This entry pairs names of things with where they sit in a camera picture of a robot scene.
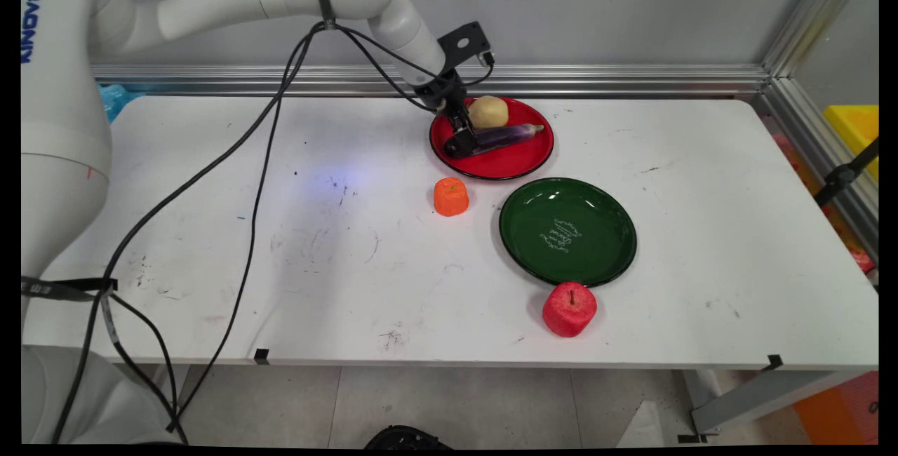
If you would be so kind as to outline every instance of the orange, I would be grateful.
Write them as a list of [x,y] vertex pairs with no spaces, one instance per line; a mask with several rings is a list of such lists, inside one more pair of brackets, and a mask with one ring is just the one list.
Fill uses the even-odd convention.
[[443,216],[455,216],[468,209],[468,188],[455,177],[447,177],[434,187],[434,207]]

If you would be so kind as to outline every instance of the purple eggplant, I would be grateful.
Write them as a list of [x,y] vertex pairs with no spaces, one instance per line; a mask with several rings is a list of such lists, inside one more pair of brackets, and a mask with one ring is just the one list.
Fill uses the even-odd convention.
[[450,158],[461,159],[468,156],[477,156],[491,150],[504,148],[519,142],[525,142],[545,128],[542,124],[519,124],[518,126],[503,126],[499,128],[485,128],[474,130],[474,137],[478,145],[471,152],[464,152],[455,137],[446,140],[443,149]]

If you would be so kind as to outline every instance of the potato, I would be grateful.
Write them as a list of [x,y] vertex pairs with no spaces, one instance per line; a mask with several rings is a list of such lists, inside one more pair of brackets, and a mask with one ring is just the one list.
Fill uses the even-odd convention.
[[468,115],[475,130],[498,128],[508,124],[508,104],[501,98],[480,97],[468,107]]

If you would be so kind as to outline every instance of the gray wall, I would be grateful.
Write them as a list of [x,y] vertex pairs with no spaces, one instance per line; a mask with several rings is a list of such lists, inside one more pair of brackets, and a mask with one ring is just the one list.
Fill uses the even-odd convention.
[[879,0],[849,0],[795,77],[821,111],[879,104]]
[[[437,36],[481,21],[500,64],[760,62],[796,0],[413,0]],[[282,64],[316,21],[247,22],[113,60]],[[347,25],[365,27],[363,22]],[[323,34],[308,63],[362,63],[342,34]]]

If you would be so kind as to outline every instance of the plate rim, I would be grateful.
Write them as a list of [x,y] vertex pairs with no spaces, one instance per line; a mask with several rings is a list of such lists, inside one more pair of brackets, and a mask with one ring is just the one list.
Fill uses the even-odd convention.
[[452,168],[452,170],[458,172],[459,174],[468,175],[468,177],[473,177],[475,179],[481,179],[483,181],[507,181],[510,179],[525,177],[525,175],[532,174],[533,172],[539,170],[543,165],[545,165],[546,161],[549,161],[549,158],[552,157],[552,152],[554,152],[554,150],[555,150],[555,129],[551,127],[551,124],[549,124],[549,120],[546,119],[546,117],[544,115],[542,115],[542,113],[540,111],[536,110],[533,107],[530,107],[530,105],[527,105],[520,100],[517,100],[516,98],[511,98],[511,97],[500,97],[500,98],[507,98],[508,100],[513,100],[514,102],[517,102],[519,104],[526,105],[526,107],[531,108],[536,114],[539,114],[540,117],[542,117],[542,120],[545,121],[546,124],[548,124],[549,130],[551,130],[551,132],[552,132],[552,146],[549,146],[549,152],[546,154],[545,158],[542,159],[542,161],[540,162],[539,165],[533,166],[533,168],[531,168],[530,170],[527,170],[526,172],[522,172],[521,174],[508,175],[508,177],[486,177],[485,175],[469,174],[468,172],[465,172],[464,170],[462,170],[461,168],[458,168],[457,166],[450,165],[448,161],[446,161],[445,159],[442,158],[442,156],[440,156],[439,152],[436,150],[436,146],[434,145],[434,136],[433,136],[434,126],[436,125],[436,120],[441,118],[442,115],[435,115],[434,120],[430,121],[430,128],[427,129],[427,142],[430,143],[430,149],[433,150],[434,156],[436,156],[436,159],[439,159],[439,161],[443,162],[443,165],[446,165],[449,168]]
[[510,257],[512,257],[512,259],[514,260],[514,263],[518,264],[518,266],[520,268],[523,268],[524,270],[527,271],[527,273],[536,277],[537,279],[544,281],[545,283],[551,284],[552,286],[558,285],[557,283],[555,283],[555,281],[548,279],[541,274],[537,274],[536,271],[533,271],[532,269],[527,267],[526,264],[523,264],[520,261],[520,259],[517,257],[517,255],[515,255],[512,252],[511,248],[508,246],[508,243],[506,241],[506,236],[502,232],[502,220],[503,220],[504,213],[506,212],[506,209],[508,206],[507,205],[508,200],[510,200],[514,196],[514,194],[517,194],[517,192],[525,189],[526,187],[530,187],[531,185],[535,185],[537,183],[542,183],[542,182],[546,182],[546,181],[574,181],[575,183],[587,185],[588,187],[592,188],[593,190],[596,190],[599,193],[607,195],[608,198],[612,199],[612,201],[614,201],[617,204],[617,206],[620,207],[620,210],[623,210],[623,213],[626,216],[626,220],[628,220],[628,222],[629,222],[629,226],[631,226],[631,228],[633,229],[633,251],[632,251],[632,253],[626,259],[626,262],[622,265],[622,267],[619,268],[619,271],[616,271],[616,273],[613,274],[611,277],[608,277],[606,280],[603,280],[603,281],[597,281],[597,283],[584,283],[584,286],[586,286],[588,288],[604,286],[604,284],[610,283],[611,281],[620,277],[620,275],[622,275],[627,269],[629,269],[629,265],[633,264],[633,260],[636,259],[636,251],[639,247],[639,239],[638,239],[638,235],[636,233],[636,224],[633,223],[633,218],[629,217],[629,213],[626,211],[626,209],[624,209],[624,207],[620,204],[620,202],[617,201],[617,199],[612,196],[612,194],[608,193],[607,191],[604,191],[602,188],[597,187],[596,185],[591,185],[591,184],[587,183],[586,181],[581,181],[580,179],[575,179],[573,177],[542,177],[539,179],[533,179],[533,181],[529,181],[529,183],[526,183],[526,184],[520,185],[520,187],[517,187],[516,190],[512,191],[511,194],[508,195],[508,197],[506,197],[506,199],[503,201],[502,209],[500,209],[500,218],[498,219],[498,223],[497,223],[498,232],[500,233],[500,239],[502,241],[502,245],[504,246],[504,248],[506,248],[506,252],[508,252],[508,255],[510,255]]

